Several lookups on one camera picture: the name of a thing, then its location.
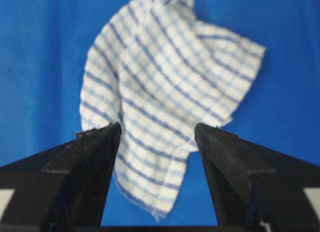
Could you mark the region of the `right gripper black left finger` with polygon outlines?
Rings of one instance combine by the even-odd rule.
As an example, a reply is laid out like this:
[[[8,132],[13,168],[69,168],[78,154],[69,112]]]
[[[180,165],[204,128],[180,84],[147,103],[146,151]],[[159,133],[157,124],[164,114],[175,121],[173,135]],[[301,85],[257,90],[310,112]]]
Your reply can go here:
[[[70,232],[102,222],[122,129],[111,123],[2,166],[3,232]]]

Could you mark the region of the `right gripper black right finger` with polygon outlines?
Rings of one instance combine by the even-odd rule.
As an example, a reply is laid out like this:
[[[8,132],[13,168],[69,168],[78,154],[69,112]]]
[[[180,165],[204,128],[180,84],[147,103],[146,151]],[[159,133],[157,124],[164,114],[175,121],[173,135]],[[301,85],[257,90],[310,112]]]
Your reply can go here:
[[[220,229],[319,231],[318,165],[204,123],[194,138]]]

